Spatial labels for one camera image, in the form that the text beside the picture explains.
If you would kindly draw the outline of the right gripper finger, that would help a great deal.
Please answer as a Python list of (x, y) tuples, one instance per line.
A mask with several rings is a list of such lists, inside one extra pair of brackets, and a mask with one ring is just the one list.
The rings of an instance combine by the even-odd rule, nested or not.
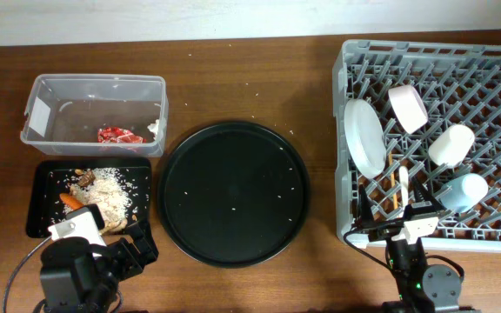
[(359, 186), (358, 218), (360, 224), (373, 224), (374, 216), (371, 211), (371, 202), (363, 185)]
[(418, 213), (438, 213), (442, 210), (442, 204), (418, 181), (416, 177), (411, 179), (415, 197), (415, 203), (411, 206)]

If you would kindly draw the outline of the white plastic fork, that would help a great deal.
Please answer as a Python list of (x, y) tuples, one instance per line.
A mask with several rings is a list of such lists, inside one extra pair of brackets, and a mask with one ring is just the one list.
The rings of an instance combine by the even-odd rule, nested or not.
[(399, 167), (398, 177), (400, 183), (402, 207), (405, 208), (409, 202), (409, 171), (405, 166)]

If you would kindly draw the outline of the blue plastic cup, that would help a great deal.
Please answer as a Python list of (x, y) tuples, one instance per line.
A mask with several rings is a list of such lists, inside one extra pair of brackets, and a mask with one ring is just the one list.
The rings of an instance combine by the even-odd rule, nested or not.
[(471, 210), (488, 193), (489, 185), (478, 174), (465, 174), (443, 186), (445, 193), (439, 198), (440, 203), (456, 214)]

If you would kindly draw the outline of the wooden chopstick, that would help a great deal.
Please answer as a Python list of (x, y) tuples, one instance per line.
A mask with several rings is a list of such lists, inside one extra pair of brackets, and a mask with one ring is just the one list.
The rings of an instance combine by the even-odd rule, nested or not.
[[(393, 155), (391, 152), (388, 154), (388, 165), (391, 168), (393, 165)], [(390, 181), (391, 181), (391, 187), (394, 188), (396, 186), (396, 180), (395, 180), (395, 172), (394, 170), (391, 172), (390, 175)], [(392, 196), (392, 204), (393, 204), (393, 209), (397, 210), (398, 209), (398, 201), (397, 201), (397, 195), (393, 194)]]

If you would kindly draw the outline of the cream paper cup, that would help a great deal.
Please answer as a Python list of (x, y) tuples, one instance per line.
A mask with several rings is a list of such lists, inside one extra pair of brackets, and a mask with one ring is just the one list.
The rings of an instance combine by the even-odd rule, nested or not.
[(429, 147), (429, 158), (437, 166), (455, 168), (463, 162), (474, 141), (475, 134), (469, 127), (453, 124)]

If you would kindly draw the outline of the orange carrot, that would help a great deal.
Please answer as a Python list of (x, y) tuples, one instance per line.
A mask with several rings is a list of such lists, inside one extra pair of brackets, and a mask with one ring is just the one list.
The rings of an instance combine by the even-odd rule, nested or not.
[(66, 193), (61, 193), (59, 195), (59, 198), (66, 206), (70, 207), (72, 210), (78, 210), (84, 206), (84, 204), (78, 201), (74, 196)]

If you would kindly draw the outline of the grey plate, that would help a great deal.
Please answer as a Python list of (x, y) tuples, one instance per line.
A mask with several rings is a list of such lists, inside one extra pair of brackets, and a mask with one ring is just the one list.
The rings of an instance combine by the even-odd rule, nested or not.
[(367, 179), (385, 168), (384, 133), (376, 111), (362, 99), (351, 99), (344, 109), (344, 134), (358, 171)]

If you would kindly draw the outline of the brown food scrap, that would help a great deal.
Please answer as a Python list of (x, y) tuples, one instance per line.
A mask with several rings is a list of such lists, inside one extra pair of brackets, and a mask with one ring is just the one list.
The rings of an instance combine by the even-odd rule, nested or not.
[(92, 170), (86, 170), (78, 179), (77, 185), (79, 187), (87, 187), (91, 185), (96, 179), (95, 174)]

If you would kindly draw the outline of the white bowl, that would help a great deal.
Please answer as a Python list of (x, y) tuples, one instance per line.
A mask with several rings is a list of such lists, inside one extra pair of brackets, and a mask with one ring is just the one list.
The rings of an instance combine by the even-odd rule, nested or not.
[(413, 86), (391, 88), (388, 90), (388, 97), (397, 120), (408, 134), (428, 123), (423, 100)]

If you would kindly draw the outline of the red snack wrapper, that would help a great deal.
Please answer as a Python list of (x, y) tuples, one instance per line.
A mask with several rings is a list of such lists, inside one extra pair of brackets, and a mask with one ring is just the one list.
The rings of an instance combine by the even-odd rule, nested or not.
[(145, 143), (146, 140), (135, 135), (130, 130), (118, 127), (107, 127), (99, 129), (97, 132), (99, 143)]

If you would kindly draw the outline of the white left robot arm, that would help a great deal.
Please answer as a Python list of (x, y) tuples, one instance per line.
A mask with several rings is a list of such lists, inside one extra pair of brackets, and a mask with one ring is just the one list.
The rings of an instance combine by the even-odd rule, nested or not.
[(140, 275), (159, 255), (148, 221), (141, 220), (125, 229), (131, 237), (105, 244), (97, 224), (62, 222), (50, 227), (44, 239), (17, 265), (6, 283), (2, 311), (8, 309), (11, 286), (20, 269), (37, 252), (41, 254), (40, 282), (44, 298), (35, 312), (117, 312), (123, 304), (122, 281)]

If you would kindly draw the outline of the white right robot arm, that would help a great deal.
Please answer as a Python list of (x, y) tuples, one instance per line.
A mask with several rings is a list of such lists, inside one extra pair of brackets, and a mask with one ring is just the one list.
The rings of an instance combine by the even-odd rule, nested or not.
[[(452, 260), (425, 253), (422, 238), (434, 232), (444, 206), (416, 179), (411, 179), (416, 202), (396, 219), (377, 222), (365, 188), (359, 188), (358, 220), (344, 234), (344, 242), (388, 270), (397, 285), (399, 299), (384, 302), (383, 312), (474, 312), (459, 304), (464, 269)], [(365, 234), (371, 242), (384, 241), (381, 261), (351, 243), (349, 236)]]

